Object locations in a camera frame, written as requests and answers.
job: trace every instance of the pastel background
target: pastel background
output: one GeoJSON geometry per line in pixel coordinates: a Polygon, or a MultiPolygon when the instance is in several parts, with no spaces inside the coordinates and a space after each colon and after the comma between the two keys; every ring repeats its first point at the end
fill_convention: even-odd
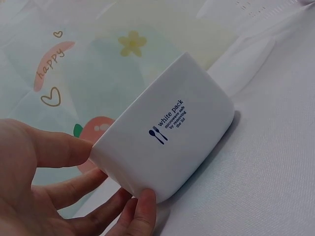
{"type": "MultiPolygon", "coordinates": [[[[96,126],[109,125],[107,118],[117,119],[182,52],[189,51],[207,69],[235,39],[215,23],[192,18],[162,1],[132,2],[0,2],[0,118],[71,135],[82,132],[81,138],[92,139],[99,135],[96,126]],[[59,31],[62,36],[55,37],[59,31]],[[122,56],[126,46],[119,38],[129,38],[131,31],[146,39],[138,47],[141,56],[122,56]],[[51,49],[67,42],[73,46],[49,67],[51,49]],[[49,69],[43,86],[34,90],[38,65],[49,69]],[[45,104],[44,96],[51,98],[45,100],[51,105],[60,105],[45,104]],[[87,125],[96,117],[105,121],[87,125]]],[[[55,183],[80,174],[76,167],[38,169],[33,183],[55,183]]],[[[62,216],[72,217],[88,197],[61,210],[62,216]]]]}

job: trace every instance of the white fabric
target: white fabric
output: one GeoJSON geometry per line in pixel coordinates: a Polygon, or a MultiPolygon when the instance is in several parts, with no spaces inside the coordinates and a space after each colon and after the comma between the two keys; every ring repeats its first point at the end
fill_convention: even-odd
{"type": "MultiPolygon", "coordinates": [[[[315,7],[302,18],[232,97],[237,112],[231,128],[159,207],[155,235],[314,235],[315,7]]],[[[103,184],[77,216],[117,188],[103,184]],[[106,187],[111,191],[105,193],[106,187]]]]}

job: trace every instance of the white tablecloth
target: white tablecloth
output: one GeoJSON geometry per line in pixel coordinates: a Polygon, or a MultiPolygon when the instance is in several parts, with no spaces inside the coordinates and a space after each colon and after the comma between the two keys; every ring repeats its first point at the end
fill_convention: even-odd
{"type": "MultiPolygon", "coordinates": [[[[221,142],[169,201],[156,235],[262,236],[315,232],[315,7],[232,97],[221,142]]],[[[77,215],[115,190],[105,183],[77,215]]]]}

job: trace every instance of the heart doodle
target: heart doodle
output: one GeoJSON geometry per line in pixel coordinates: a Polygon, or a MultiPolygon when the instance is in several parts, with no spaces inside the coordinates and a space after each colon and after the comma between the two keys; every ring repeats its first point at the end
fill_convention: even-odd
{"type": "Polygon", "coordinates": [[[52,89],[50,90],[50,96],[41,96],[40,97],[40,100],[45,103],[47,106],[50,106],[50,107],[57,107],[57,106],[60,106],[61,104],[61,95],[60,95],[60,91],[58,90],[57,87],[52,87],[52,89]],[[55,103],[55,104],[51,104],[49,102],[51,102],[54,98],[54,95],[57,95],[58,96],[58,103],[55,103]]]}
{"type": "Polygon", "coordinates": [[[54,32],[53,35],[54,35],[54,37],[56,37],[56,38],[61,38],[61,37],[63,36],[63,32],[62,32],[62,31],[54,32]]]}

